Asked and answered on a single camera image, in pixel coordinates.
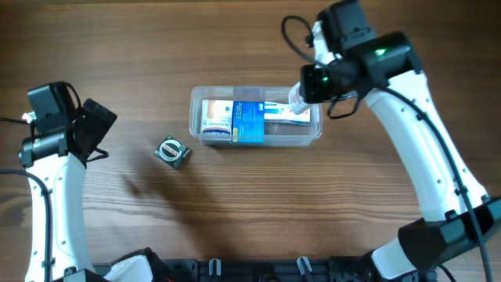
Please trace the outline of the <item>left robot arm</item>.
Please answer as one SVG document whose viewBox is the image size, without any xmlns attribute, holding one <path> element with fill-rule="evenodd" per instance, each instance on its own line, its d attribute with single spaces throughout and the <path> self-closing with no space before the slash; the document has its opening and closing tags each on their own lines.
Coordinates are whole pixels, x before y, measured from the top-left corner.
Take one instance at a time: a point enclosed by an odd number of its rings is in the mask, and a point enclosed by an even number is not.
<svg viewBox="0 0 501 282">
<path fill-rule="evenodd" d="M 116 121 L 92 99 L 82 108 L 29 113 L 34 134 L 20 150 L 31 188 L 32 241 L 26 281 L 151 281 L 147 252 L 120 258 L 98 273 L 88 252 L 83 186 L 88 157 Z"/>
</svg>

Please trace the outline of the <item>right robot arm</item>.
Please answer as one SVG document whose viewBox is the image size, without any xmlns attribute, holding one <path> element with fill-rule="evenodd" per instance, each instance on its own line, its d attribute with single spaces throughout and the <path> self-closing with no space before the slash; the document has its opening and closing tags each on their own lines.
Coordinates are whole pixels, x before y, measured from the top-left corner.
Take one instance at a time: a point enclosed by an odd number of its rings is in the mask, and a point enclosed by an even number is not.
<svg viewBox="0 0 501 282">
<path fill-rule="evenodd" d="M 400 32 L 376 36 L 368 28 L 308 33 L 313 54 L 294 90 L 301 104 L 365 103 L 394 144 L 415 190 L 421 218 L 371 251 L 364 274 L 397 280 L 428 273 L 478 249 L 492 279 L 486 242 L 500 226 L 500 202 L 475 179 L 434 106 L 427 77 L 409 39 Z"/>
</svg>

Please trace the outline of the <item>blue yellow VapoDrops box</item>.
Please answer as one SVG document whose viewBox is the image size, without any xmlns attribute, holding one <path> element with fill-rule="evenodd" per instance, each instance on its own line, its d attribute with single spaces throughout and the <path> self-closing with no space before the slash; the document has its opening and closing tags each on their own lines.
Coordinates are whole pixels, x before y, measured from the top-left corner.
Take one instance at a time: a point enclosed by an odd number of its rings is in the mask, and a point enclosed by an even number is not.
<svg viewBox="0 0 501 282">
<path fill-rule="evenodd" d="M 234 101 L 232 143 L 262 144 L 265 136 L 264 103 Z"/>
</svg>

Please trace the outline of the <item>white green small box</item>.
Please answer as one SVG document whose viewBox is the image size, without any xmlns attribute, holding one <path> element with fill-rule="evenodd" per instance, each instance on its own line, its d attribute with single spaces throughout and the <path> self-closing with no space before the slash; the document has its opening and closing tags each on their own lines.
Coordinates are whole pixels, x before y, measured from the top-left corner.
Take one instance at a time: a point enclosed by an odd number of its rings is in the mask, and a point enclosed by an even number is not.
<svg viewBox="0 0 501 282">
<path fill-rule="evenodd" d="M 308 125 L 311 120 L 310 110 L 302 114 L 295 114 L 290 104 L 265 102 L 264 119 L 267 122 Z"/>
</svg>

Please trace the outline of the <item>Hansaplast plaster box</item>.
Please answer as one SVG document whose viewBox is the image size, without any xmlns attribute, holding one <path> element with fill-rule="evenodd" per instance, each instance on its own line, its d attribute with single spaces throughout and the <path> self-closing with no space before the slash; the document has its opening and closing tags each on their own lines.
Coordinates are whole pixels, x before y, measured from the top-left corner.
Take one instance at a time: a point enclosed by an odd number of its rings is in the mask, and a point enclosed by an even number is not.
<svg viewBox="0 0 501 282">
<path fill-rule="evenodd" d="M 200 133 L 204 135 L 230 135 L 232 131 L 232 100 L 202 101 Z"/>
</svg>

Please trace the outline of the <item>dark green round-logo box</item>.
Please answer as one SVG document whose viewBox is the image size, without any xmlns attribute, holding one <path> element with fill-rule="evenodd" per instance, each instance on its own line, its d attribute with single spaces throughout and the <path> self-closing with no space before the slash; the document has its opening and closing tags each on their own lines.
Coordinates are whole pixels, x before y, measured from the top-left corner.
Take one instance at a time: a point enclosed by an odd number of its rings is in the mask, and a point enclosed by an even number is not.
<svg viewBox="0 0 501 282">
<path fill-rule="evenodd" d="M 179 170 L 184 160 L 191 153 L 191 149 L 185 144 L 180 143 L 172 136 L 166 136 L 153 155 L 162 160 L 165 164 L 170 165 L 173 169 Z"/>
</svg>

